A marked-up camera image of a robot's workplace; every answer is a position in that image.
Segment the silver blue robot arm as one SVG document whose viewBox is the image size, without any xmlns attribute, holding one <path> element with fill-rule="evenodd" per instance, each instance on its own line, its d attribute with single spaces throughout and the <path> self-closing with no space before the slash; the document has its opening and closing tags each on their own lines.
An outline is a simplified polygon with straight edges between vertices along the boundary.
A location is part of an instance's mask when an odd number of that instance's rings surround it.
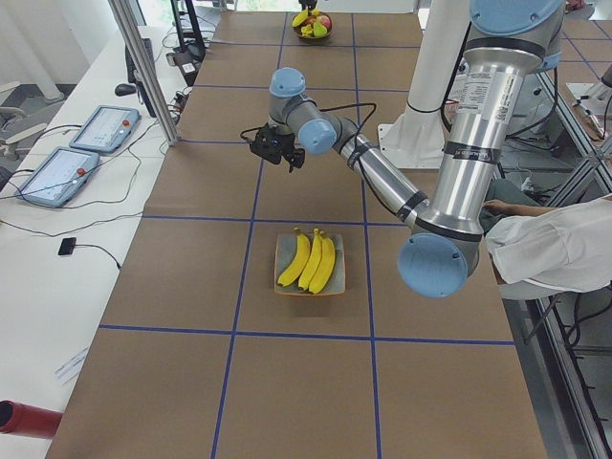
<svg viewBox="0 0 612 459">
<path fill-rule="evenodd" d="M 473 1 L 469 65 L 432 198 L 419 190 L 349 119 L 323 114 L 294 68 L 273 73 L 270 127 L 295 134 L 311 154 L 335 149 L 412 230 L 398 257 L 404 283 L 427 297 L 460 291 L 477 267 L 479 212 L 501 155 L 524 78 L 558 62 L 561 1 Z"/>
</svg>

